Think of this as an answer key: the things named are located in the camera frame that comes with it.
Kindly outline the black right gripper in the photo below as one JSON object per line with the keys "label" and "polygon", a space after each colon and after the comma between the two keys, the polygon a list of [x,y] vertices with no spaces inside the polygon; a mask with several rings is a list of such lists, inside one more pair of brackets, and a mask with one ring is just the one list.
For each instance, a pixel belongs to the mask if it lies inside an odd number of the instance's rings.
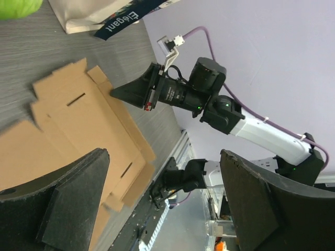
{"label": "black right gripper", "polygon": [[179,107],[188,111],[199,111],[199,94],[185,79],[178,67],[172,66],[178,73],[173,79],[163,72],[158,63],[151,63],[148,69],[137,79],[114,88],[110,96],[135,107],[150,111],[157,102]]}

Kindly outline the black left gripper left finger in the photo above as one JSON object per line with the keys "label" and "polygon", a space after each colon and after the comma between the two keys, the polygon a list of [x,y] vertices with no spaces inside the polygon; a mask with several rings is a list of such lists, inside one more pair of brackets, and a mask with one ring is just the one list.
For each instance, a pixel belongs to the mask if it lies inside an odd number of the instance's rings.
{"label": "black left gripper left finger", "polygon": [[1,190],[1,250],[88,250],[109,168],[106,149]]}

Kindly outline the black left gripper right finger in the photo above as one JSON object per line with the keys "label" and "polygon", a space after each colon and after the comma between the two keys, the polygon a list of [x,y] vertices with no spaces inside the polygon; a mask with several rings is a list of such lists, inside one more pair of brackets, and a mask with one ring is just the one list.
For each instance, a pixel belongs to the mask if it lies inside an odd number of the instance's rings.
{"label": "black left gripper right finger", "polygon": [[303,185],[220,152],[241,250],[334,250],[334,192]]}

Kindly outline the brown cardboard box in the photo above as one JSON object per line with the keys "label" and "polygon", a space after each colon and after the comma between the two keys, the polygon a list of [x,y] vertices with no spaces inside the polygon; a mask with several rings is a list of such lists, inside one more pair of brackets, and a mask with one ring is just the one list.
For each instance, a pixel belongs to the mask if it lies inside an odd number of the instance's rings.
{"label": "brown cardboard box", "polygon": [[155,154],[100,67],[81,59],[34,83],[34,122],[1,133],[1,190],[58,170],[94,149],[110,157],[88,250],[94,250],[111,212],[132,207],[154,173]]}

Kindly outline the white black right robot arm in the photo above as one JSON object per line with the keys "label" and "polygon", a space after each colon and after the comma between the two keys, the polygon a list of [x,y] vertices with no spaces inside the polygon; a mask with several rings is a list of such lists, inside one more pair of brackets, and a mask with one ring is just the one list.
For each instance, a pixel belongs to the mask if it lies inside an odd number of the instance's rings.
{"label": "white black right robot arm", "polygon": [[248,140],[274,154],[276,173],[314,185],[327,159],[309,133],[288,132],[256,115],[232,93],[221,95],[227,71],[215,60],[199,57],[189,79],[172,78],[167,66],[151,63],[137,79],[112,89],[110,95],[146,111],[158,102],[189,111],[213,129]]}

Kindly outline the beige canvas tote bag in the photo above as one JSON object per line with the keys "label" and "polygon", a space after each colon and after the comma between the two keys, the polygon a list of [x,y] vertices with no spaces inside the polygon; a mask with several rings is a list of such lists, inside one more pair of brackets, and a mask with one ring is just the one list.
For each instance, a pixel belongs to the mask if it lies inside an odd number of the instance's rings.
{"label": "beige canvas tote bag", "polygon": [[107,40],[145,15],[176,1],[49,1],[67,34],[95,31]]}

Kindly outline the green cabbage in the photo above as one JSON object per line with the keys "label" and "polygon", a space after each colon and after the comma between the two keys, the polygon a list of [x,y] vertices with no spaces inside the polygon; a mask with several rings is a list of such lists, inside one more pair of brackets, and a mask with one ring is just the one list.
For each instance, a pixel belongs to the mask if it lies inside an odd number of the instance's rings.
{"label": "green cabbage", "polygon": [[42,0],[1,0],[1,20],[25,18],[42,5]]}

